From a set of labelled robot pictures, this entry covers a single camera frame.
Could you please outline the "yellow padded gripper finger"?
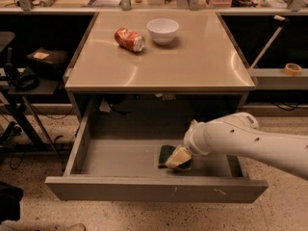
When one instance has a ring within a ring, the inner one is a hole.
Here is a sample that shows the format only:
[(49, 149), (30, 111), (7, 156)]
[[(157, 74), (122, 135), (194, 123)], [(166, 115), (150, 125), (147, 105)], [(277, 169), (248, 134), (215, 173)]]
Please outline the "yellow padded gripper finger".
[(175, 169), (188, 162), (191, 158), (192, 154), (190, 153), (190, 151), (186, 147), (179, 145), (167, 158), (165, 165), (168, 168)]

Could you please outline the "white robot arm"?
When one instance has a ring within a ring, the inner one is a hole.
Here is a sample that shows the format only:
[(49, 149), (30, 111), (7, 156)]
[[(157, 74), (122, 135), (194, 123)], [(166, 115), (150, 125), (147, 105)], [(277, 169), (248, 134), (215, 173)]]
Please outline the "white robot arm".
[(308, 179), (308, 137), (259, 130), (257, 119), (249, 113), (226, 115), (208, 122), (193, 120), (167, 158), (168, 168), (177, 168), (193, 155), (210, 153), (246, 157)]

